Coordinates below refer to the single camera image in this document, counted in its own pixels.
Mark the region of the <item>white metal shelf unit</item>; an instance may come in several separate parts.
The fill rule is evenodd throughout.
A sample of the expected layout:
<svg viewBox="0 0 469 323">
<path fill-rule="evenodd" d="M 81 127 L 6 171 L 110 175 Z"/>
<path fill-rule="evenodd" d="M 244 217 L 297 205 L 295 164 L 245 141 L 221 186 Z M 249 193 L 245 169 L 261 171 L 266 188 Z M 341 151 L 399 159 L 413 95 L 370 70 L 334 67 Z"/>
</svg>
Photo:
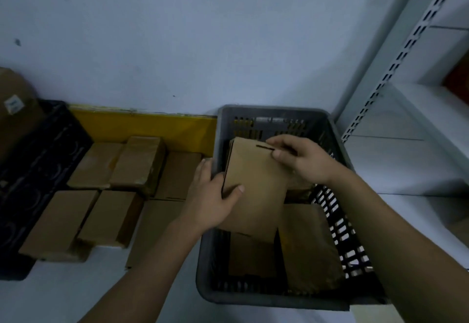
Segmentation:
<svg viewBox="0 0 469 323">
<path fill-rule="evenodd" d="M 469 271 L 469 106 L 443 86 L 469 53 L 469 0 L 405 0 L 337 126 L 356 173 Z"/>
</svg>

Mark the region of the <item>rows of brown cardboard boxes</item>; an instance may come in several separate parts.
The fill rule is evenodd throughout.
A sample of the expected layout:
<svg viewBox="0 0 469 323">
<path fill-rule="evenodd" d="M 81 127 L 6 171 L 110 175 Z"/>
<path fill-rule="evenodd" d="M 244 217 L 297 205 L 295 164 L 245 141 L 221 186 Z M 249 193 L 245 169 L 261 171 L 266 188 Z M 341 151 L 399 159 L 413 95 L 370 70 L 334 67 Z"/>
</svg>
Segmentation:
<svg viewBox="0 0 469 323">
<path fill-rule="evenodd" d="M 95 247 L 127 248 L 148 200 L 183 202 L 203 154 L 168 151 L 161 137 L 96 142 L 19 247 L 46 262 L 82 263 Z"/>
</svg>

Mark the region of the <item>black plastic crate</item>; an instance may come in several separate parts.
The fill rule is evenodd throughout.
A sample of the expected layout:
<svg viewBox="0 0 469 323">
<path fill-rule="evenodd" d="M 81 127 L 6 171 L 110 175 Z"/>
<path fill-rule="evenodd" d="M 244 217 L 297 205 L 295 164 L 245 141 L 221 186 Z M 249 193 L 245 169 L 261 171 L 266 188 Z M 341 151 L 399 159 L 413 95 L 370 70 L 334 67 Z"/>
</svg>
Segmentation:
<svg viewBox="0 0 469 323">
<path fill-rule="evenodd" d="M 39 105 L 45 119 L 0 162 L 0 281 L 28 276 L 36 260 L 19 249 L 93 144 L 65 102 Z"/>
</svg>

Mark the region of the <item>person's right hand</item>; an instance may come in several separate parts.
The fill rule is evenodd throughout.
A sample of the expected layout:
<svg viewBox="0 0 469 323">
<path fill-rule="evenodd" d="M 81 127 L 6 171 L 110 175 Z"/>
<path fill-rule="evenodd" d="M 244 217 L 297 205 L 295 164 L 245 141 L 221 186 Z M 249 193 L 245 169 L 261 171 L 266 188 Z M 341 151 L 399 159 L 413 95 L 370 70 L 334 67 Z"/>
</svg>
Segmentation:
<svg viewBox="0 0 469 323">
<path fill-rule="evenodd" d="M 323 148 L 308 138 L 283 134 L 271 137 L 266 143 L 275 149 L 287 150 L 298 158 L 297 166 L 288 166 L 310 183 L 331 185 L 353 172 L 333 159 Z"/>
</svg>

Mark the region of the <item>person's right forearm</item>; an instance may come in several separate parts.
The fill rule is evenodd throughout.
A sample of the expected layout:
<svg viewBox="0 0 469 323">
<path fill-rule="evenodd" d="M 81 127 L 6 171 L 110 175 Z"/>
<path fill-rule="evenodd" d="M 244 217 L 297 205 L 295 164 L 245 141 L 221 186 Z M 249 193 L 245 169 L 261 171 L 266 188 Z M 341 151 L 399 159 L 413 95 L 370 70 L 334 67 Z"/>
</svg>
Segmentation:
<svg viewBox="0 0 469 323">
<path fill-rule="evenodd" d="M 339 165 L 326 185 L 406 323 L 469 323 L 469 272 Z"/>
</svg>

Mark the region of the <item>person's left hand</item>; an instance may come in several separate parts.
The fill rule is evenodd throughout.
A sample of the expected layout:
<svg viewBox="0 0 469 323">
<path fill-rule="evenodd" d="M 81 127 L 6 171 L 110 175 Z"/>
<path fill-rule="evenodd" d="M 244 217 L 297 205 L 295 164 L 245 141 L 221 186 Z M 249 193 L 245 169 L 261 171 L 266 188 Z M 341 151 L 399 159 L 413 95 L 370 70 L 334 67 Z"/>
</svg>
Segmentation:
<svg viewBox="0 0 469 323">
<path fill-rule="evenodd" d="M 220 225 L 232 212 L 219 208 L 225 178 L 223 172 L 212 178 L 212 165 L 212 158 L 204 158 L 197 166 L 178 217 L 182 228 L 196 237 Z"/>
</svg>

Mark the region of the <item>yellow plastic tray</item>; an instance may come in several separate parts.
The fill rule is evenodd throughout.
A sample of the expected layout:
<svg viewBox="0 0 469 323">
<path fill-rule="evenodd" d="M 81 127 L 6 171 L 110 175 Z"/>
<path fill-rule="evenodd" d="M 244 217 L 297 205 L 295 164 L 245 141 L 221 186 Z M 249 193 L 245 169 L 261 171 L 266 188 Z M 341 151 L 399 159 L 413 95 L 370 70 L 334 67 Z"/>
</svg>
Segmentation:
<svg viewBox="0 0 469 323">
<path fill-rule="evenodd" d="M 132 136 L 161 137 L 169 151 L 212 156 L 216 117 L 137 112 L 107 107 L 69 105 L 95 142 L 125 143 Z"/>
</svg>

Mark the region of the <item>small brown cardboard box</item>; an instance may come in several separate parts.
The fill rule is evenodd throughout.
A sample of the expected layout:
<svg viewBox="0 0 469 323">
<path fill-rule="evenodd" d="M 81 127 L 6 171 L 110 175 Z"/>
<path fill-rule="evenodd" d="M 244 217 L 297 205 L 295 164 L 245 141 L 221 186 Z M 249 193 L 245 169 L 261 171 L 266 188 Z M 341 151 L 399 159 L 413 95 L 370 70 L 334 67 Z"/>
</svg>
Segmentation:
<svg viewBox="0 0 469 323">
<path fill-rule="evenodd" d="M 228 274 L 270 279 L 277 276 L 273 243 L 265 243 L 247 235 L 230 234 Z"/>
<path fill-rule="evenodd" d="M 278 225 L 288 292 L 319 294 L 345 280 L 325 212 L 317 204 L 284 204 Z"/>
<path fill-rule="evenodd" d="M 222 194 L 229 195 L 239 185 L 244 193 L 220 230 L 274 243 L 282 214 L 290 168 L 276 161 L 277 150 L 265 142 L 235 137 L 230 141 Z"/>
</svg>

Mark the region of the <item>grey plastic crate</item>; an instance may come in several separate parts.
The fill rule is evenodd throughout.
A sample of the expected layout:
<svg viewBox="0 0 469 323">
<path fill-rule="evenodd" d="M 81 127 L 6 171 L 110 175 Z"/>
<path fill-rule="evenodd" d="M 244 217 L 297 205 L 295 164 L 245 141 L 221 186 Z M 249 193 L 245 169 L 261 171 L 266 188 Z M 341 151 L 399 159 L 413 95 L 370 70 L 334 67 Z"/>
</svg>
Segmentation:
<svg viewBox="0 0 469 323">
<path fill-rule="evenodd" d="M 291 134 L 317 142 L 328 154 L 353 169 L 333 118 L 318 108 L 225 105 L 219 108 L 214 136 L 213 174 L 226 166 L 229 142 L 234 137 L 265 141 L 279 134 Z M 386 304 L 384 288 L 367 258 L 355 230 L 334 193 L 317 185 L 308 203 L 321 207 L 345 274 L 337 289 L 318 294 L 293 293 L 287 277 L 280 239 L 274 241 L 274 263 L 278 274 L 272 279 L 237 277 L 228 273 L 230 234 L 212 229 L 201 239 L 196 270 L 196 288 L 207 301 L 216 304 L 273 308 L 349 311 L 355 304 Z"/>
</svg>

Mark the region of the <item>person's left forearm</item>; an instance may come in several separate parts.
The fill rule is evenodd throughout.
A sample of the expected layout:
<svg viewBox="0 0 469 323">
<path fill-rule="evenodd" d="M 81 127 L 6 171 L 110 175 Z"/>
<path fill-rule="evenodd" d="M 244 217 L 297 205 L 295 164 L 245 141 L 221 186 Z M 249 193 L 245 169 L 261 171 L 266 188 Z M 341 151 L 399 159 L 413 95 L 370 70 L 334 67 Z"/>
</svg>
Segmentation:
<svg viewBox="0 0 469 323">
<path fill-rule="evenodd" d="M 185 259 L 210 225 L 180 216 L 78 323 L 155 323 Z"/>
</svg>

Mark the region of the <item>large labelled cardboard carton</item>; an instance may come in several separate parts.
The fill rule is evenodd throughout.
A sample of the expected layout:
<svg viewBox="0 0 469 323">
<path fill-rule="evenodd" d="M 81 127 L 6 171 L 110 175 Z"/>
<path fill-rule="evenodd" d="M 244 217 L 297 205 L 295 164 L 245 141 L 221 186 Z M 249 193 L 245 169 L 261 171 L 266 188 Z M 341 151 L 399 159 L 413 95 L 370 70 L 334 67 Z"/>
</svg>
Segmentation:
<svg viewBox="0 0 469 323">
<path fill-rule="evenodd" d="M 13 70 L 0 67 L 0 162 L 44 119 L 32 85 Z"/>
</svg>

